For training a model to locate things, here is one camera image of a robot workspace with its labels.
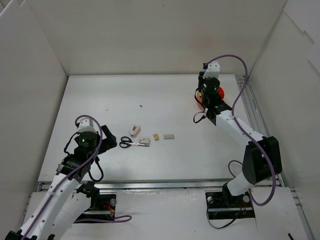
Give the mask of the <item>tan eraser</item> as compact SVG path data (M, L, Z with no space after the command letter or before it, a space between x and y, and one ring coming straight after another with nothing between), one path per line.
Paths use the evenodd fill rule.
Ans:
M155 141L158 141L160 139L158 134L153 134L153 138Z

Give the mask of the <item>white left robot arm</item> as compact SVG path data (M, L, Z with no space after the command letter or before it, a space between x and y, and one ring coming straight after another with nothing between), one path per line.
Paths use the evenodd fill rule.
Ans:
M77 147L59 164L53 181L39 206L18 231L10 231L7 240L59 240L86 210L100 204L95 181L82 183L98 155L115 148L117 138L106 125L95 130L81 120L77 123Z

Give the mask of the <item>pink white mini stapler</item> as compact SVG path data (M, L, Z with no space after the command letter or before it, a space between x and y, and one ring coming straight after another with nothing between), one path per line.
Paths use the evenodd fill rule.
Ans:
M141 130L141 127L140 126L137 126L137 125L133 125L129 134L131 137L135 137Z

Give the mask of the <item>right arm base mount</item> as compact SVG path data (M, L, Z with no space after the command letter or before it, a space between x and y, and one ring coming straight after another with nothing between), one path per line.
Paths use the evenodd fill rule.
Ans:
M254 219L255 212L249 193L226 200L222 192L207 191L207 213L209 220Z

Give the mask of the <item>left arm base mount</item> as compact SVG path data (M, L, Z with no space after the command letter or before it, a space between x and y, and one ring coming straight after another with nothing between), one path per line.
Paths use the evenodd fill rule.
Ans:
M88 181L80 185L71 195L71 206L75 209L75 223L104 223L116 220L117 195L103 194L96 183Z

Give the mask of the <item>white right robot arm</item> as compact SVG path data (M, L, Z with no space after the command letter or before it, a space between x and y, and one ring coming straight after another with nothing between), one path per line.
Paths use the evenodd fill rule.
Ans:
M216 76L204 70L199 73L195 99L203 108L201 118L210 120L244 147L241 172L223 185L221 200L225 205L233 206L256 184L271 179L270 195L262 202L266 205L275 193L276 176L282 172L279 142L275 137L266 137L245 124L223 100L219 89L220 81Z

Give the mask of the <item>grey white eraser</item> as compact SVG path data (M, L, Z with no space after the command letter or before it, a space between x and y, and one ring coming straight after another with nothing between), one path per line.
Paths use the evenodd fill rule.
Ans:
M164 134L164 135L163 135L163 138L164 138L165 140L168 140L168 139L174 139L175 136L174 136L174 134Z

